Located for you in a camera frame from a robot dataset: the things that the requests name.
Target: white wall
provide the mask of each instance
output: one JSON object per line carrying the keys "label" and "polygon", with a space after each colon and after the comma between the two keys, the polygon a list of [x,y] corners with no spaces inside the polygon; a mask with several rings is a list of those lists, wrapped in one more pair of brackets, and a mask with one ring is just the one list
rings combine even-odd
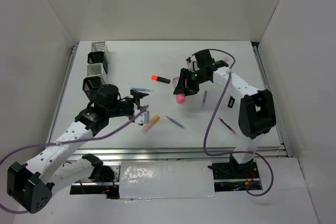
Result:
{"label": "white wall", "polygon": [[[71,39],[45,0],[0,0],[0,157],[20,146],[46,141],[66,71]],[[6,171],[37,150],[22,152],[0,167],[0,199],[6,194]],[[0,222],[14,215],[0,210]]]}
{"label": "white wall", "polygon": [[320,223],[335,222],[336,0],[280,0],[259,47]]}
{"label": "white wall", "polygon": [[278,0],[48,0],[76,41],[260,41]]}

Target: pink object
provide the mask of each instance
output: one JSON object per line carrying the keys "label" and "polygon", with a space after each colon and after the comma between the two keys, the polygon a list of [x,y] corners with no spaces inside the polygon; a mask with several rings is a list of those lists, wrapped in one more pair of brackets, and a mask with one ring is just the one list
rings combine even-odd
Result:
{"label": "pink object", "polygon": [[[178,84],[178,80],[179,80],[179,77],[175,77],[173,79],[172,83],[173,83],[174,88],[176,88]],[[181,94],[176,95],[176,101],[178,104],[184,104],[186,103],[187,99],[185,98],[185,95],[181,93]]]}
{"label": "pink object", "polygon": [[186,103],[187,99],[185,98],[184,94],[177,94],[176,95],[176,101],[178,104],[184,104]]}

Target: red pen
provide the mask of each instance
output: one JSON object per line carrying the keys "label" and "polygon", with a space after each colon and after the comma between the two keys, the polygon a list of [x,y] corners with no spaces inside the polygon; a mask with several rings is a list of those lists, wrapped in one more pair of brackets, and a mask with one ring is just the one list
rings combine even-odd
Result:
{"label": "red pen", "polygon": [[226,126],[226,127],[228,127],[228,129],[229,130],[231,130],[234,134],[236,134],[236,132],[233,130],[233,128],[231,128],[228,124],[226,124],[224,121],[223,121],[223,119],[221,119],[221,118],[218,118],[222,123],[224,123],[224,125]]}

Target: black basket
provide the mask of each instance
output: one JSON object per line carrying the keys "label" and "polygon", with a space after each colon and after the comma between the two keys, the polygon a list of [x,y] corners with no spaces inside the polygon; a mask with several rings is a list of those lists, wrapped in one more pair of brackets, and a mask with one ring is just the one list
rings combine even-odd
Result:
{"label": "black basket", "polygon": [[104,85],[100,76],[86,77],[83,80],[83,91],[90,101],[96,99],[97,91]]}
{"label": "black basket", "polygon": [[106,59],[105,52],[91,52],[88,54],[88,64],[93,63],[103,63],[103,67],[106,73],[108,73],[108,62]]}

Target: pink cap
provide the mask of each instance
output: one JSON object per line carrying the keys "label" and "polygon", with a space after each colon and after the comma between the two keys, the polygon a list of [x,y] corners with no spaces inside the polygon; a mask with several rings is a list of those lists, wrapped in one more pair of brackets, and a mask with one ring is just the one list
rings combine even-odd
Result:
{"label": "pink cap", "polygon": [[186,100],[184,94],[177,94],[176,95],[176,101],[177,101],[178,104],[184,104],[187,100]]}

